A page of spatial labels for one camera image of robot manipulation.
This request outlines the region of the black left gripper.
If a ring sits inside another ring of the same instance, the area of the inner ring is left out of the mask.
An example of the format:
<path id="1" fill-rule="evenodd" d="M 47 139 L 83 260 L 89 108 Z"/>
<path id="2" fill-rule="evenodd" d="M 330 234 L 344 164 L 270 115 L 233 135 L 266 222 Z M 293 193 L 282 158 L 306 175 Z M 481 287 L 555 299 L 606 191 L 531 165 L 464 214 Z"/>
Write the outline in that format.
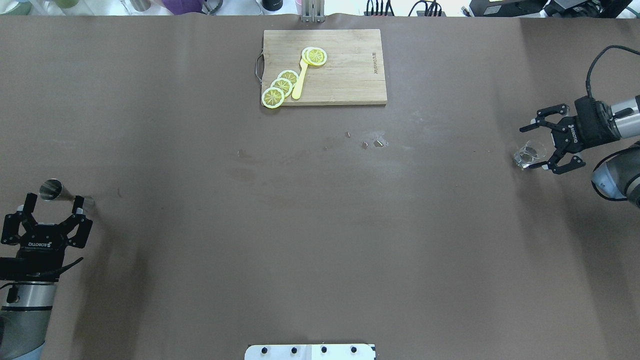
<path id="1" fill-rule="evenodd" d="M 14 257 L 1 258 L 2 281 L 59 281 L 67 270 L 66 247 L 84 249 L 89 241 L 93 221 L 84 214 L 84 196 L 74 196 L 71 215 L 59 224 L 38 224 L 37 199 L 27 193 L 23 205 L 4 217 L 1 243 L 19 248 Z"/>

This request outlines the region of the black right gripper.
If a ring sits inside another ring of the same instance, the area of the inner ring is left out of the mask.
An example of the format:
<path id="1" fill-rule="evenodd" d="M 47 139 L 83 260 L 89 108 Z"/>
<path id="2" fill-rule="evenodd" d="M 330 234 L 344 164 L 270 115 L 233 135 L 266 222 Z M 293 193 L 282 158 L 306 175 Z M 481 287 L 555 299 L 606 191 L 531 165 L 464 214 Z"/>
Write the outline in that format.
<path id="1" fill-rule="evenodd" d="M 542 162 L 542 168 L 553 174 L 566 174 L 585 167 L 586 162 L 578 152 L 621 139 L 610 105 L 583 96 L 574 101 L 574 109 L 575 116 L 566 116 L 569 113 L 567 104 L 538 109 L 530 124 L 519 128 L 521 133 L 541 127 L 551 130 L 555 150 Z M 555 115 L 565 117 L 559 123 L 546 120 Z"/>

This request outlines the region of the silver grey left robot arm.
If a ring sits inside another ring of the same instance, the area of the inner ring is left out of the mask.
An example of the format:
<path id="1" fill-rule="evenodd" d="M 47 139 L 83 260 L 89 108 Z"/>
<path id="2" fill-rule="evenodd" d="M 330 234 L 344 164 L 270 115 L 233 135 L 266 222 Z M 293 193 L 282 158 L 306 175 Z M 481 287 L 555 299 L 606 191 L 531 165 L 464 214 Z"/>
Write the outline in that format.
<path id="1" fill-rule="evenodd" d="M 34 218 L 37 195 L 28 193 L 16 212 L 4 217 L 1 244 L 18 246 L 14 257 L 2 257 L 0 277 L 7 289 L 1 305 L 3 360 L 39 360 L 46 343 L 60 276 L 78 264 L 64 264 L 68 247 L 83 249 L 93 221 L 85 213 L 93 202 L 76 195 L 71 214 L 60 223 Z"/>

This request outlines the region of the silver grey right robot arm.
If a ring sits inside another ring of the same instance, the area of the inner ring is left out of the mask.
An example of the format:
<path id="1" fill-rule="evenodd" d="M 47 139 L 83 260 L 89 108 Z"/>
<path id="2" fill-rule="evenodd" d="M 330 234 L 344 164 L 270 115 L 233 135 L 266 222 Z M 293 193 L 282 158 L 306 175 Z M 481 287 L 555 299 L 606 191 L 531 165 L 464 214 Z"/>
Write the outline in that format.
<path id="1" fill-rule="evenodd" d="M 608 105 L 585 95 L 574 101 L 573 108 L 572 115 L 567 104 L 539 109 L 528 125 L 519 128 L 521 133 L 538 128 L 550 130 L 551 155 L 531 167 L 557 175 L 570 173 L 587 166 L 582 155 L 586 150 L 634 139 L 632 144 L 611 152 L 593 166 L 590 186 L 606 201 L 625 202 L 638 208 L 639 97 Z"/>

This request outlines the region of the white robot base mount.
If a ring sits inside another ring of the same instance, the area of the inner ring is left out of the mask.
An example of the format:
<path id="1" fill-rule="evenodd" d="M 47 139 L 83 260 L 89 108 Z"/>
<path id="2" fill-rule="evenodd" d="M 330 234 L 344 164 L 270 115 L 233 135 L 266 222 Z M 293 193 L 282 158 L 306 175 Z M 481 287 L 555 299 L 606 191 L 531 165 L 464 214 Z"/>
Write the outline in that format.
<path id="1" fill-rule="evenodd" d="M 245 360 L 377 360 L 374 344 L 254 344 L 247 347 Z"/>

